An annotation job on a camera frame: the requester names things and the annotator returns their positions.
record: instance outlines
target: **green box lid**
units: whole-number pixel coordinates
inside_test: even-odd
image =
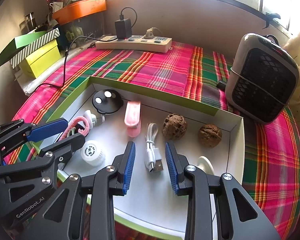
[[[47,32],[34,32],[15,37],[0,53],[0,66],[12,59],[19,51]]]

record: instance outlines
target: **white dot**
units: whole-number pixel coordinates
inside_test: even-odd
[[[105,96],[106,96],[107,98],[110,98],[110,97],[112,96],[112,94],[111,94],[110,91],[106,91],[106,92],[105,92]]]
[[[102,103],[101,98],[96,98],[96,103],[97,103],[98,105],[100,105],[100,104]]]

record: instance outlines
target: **pink clip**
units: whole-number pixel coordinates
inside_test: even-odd
[[[132,138],[137,137],[141,130],[140,107],[140,101],[129,101],[127,103],[124,123],[127,126],[127,134]]]
[[[87,134],[88,134],[88,132],[89,132],[89,130],[90,130],[89,122],[88,122],[88,120],[87,120],[85,117],[83,117],[83,116],[78,116],[78,117],[74,118],[74,119],[71,121],[71,123],[68,125],[67,129],[66,129],[66,130],[63,132],[63,134],[61,135],[59,141],[62,140],[62,139],[64,139],[64,138],[66,138],[67,135],[68,135],[68,132],[71,130],[71,128],[75,127],[75,125],[76,125],[78,122],[80,122],[80,121],[83,122],[85,128],[84,128],[84,130],[78,129],[78,132],[81,133],[81,134],[84,135],[84,136],[87,136]]]

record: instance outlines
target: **open box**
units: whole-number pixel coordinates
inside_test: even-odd
[[[206,156],[220,176],[224,172],[232,174],[242,183],[244,167],[244,128],[243,118],[235,114],[202,104],[187,98],[137,85],[89,77],[79,85],[55,110],[49,121],[64,117],[71,121],[83,115],[86,110],[92,113],[92,97],[96,91],[115,89],[124,100],[124,106],[116,113],[106,115],[106,121],[90,130],[86,140],[96,140],[102,144],[106,159],[101,166],[93,167],[84,162],[77,151],[65,166],[58,171],[58,177],[64,181],[68,175],[80,174],[82,177],[95,174],[101,168],[111,165],[116,155],[123,154],[127,142],[136,144],[136,158],[130,189],[125,197],[114,196],[114,217],[119,223],[130,228],[162,239],[183,239],[186,229],[188,198],[174,194],[167,164],[164,157],[165,139],[161,127],[165,117],[178,113],[185,117],[188,128],[180,140],[174,141],[179,154],[187,157],[190,164],[197,165],[198,158]],[[128,100],[141,101],[141,133],[129,138],[124,124],[125,108]],[[150,122],[157,123],[159,132],[155,145],[163,157],[163,171],[149,173],[145,167],[146,127]],[[222,129],[222,140],[214,148],[200,145],[197,133],[205,123],[213,123]],[[45,139],[41,148],[50,145],[58,136]],[[214,198],[211,195],[211,215],[213,217],[214,239],[217,236],[217,219]]]

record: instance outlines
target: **ribbed blue rubber pad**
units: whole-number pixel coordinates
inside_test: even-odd
[[[34,127],[27,136],[28,141],[40,142],[58,133],[64,132],[68,127],[68,122],[65,119],[56,120],[47,123],[46,125]]]
[[[130,182],[131,182],[132,170],[133,170],[135,158],[136,158],[136,145],[135,145],[135,143],[132,143],[130,153],[129,153],[129,158],[127,161],[127,166],[124,170],[124,175],[123,175],[122,191],[125,195],[130,188]]]
[[[178,174],[177,174],[177,169],[174,164],[171,150],[170,150],[168,143],[166,143],[165,155],[166,155],[166,161],[167,161],[171,186],[172,186],[174,193],[178,194],[178,192],[179,192]]]

